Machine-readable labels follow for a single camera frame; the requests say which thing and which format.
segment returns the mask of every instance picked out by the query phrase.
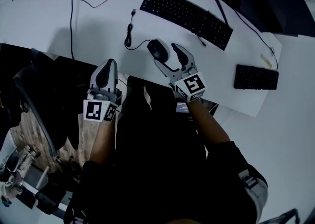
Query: white desk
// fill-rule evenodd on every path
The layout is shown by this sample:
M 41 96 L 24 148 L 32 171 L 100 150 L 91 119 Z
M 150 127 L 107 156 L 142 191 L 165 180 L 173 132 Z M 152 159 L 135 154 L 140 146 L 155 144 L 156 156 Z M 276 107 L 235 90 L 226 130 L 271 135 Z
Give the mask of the white desk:
M 87 0 L 96 5 L 104 0 Z M 208 41 L 205 48 L 191 32 L 152 14 L 139 10 L 143 0 L 109 0 L 92 9 L 82 1 L 74 0 L 73 51 L 76 60 L 99 65 L 108 58 L 117 61 L 120 72 L 162 85 L 168 84 L 146 44 L 128 51 L 124 47 L 126 29 L 131 11 L 133 18 L 132 45 L 145 39 L 159 38 L 169 48 L 172 68 L 180 66 L 171 43 L 190 51 L 202 72 L 208 89 L 204 98 L 245 114 L 256 116 L 266 98 L 265 90 L 236 90 L 233 88 L 236 64 L 266 67 L 260 58 L 264 54 L 276 67 L 275 59 L 259 37 L 222 3 L 232 37 L 225 51 Z M 214 0 L 189 0 L 222 19 Z M 70 53 L 71 0 L 0 0 L 0 42 L 43 52 L 71 57 Z M 282 46 L 270 33 L 262 33 L 265 42 L 274 47 L 279 60 Z

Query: black keyboard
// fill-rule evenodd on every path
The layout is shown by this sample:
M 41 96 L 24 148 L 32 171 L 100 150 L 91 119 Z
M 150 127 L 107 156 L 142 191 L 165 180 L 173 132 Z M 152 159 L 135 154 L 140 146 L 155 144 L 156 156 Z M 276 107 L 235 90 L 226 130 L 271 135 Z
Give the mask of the black keyboard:
M 209 11 L 187 0 L 144 0 L 140 9 L 186 28 L 222 50 L 233 31 Z
M 236 65 L 234 88 L 276 90 L 279 72 L 249 65 Z

